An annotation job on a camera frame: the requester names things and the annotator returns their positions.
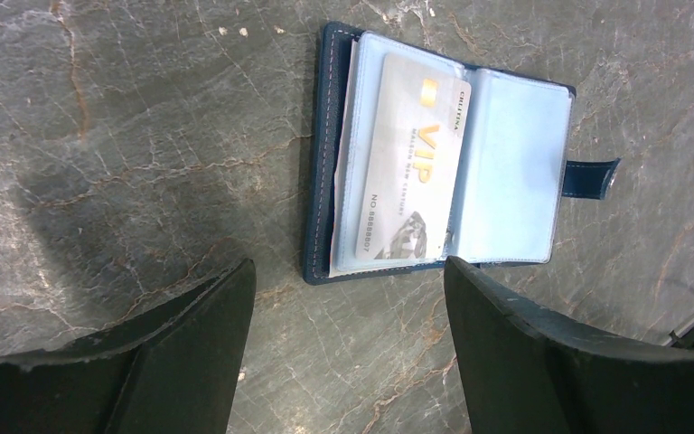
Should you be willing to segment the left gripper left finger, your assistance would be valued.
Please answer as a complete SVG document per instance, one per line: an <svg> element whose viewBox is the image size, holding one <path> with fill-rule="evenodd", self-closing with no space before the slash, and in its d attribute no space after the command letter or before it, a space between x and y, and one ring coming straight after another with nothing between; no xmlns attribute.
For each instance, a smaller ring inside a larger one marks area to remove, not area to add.
<svg viewBox="0 0 694 434"><path fill-rule="evenodd" d="M223 433L257 287L242 260L144 314L0 356L0 433Z"/></svg>

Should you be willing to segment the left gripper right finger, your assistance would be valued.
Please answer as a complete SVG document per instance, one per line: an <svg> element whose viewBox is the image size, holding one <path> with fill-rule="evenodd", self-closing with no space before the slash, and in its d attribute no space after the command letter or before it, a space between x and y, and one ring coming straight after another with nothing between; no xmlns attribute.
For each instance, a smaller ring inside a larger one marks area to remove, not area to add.
<svg viewBox="0 0 694 434"><path fill-rule="evenodd" d="M475 433L694 433L694 350L586 325L463 259L445 303Z"/></svg>

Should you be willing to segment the silver VIP credit card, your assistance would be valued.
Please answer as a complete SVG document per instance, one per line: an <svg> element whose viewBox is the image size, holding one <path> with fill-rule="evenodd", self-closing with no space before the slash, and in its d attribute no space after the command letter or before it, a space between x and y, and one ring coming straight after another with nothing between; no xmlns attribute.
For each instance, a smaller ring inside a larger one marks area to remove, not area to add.
<svg viewBox="0 0 694 434"><path fill-rule="evenodd" d="M471 93L450 71L387 55L357 260L421 262L442 255Z"/></svg>

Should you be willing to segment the navy blue card holder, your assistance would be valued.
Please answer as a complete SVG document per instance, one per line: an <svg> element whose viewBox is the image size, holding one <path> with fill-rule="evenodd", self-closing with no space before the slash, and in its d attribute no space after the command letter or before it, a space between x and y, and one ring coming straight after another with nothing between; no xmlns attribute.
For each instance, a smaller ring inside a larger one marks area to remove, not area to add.
<svg viewBox="0 0 694 434"><path fill-rule="evenodd" d="M567 158L576 91L324 26L304 280L550 260L562 198L602 200L617 160Z"/></svg>

